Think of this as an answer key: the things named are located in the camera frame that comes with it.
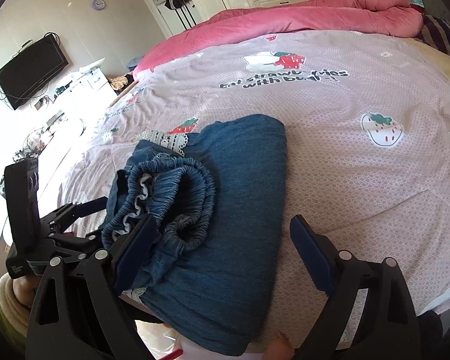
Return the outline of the left hand red nails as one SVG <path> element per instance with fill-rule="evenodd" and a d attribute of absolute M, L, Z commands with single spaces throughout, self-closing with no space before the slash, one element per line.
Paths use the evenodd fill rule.
<path fill-rule="evenodd" d="M 32 308 L 34 298 L 41 278 L 36 275 L 25 275 L 13 280 L 13 294 L 18 302 L 27 308 Z"/>

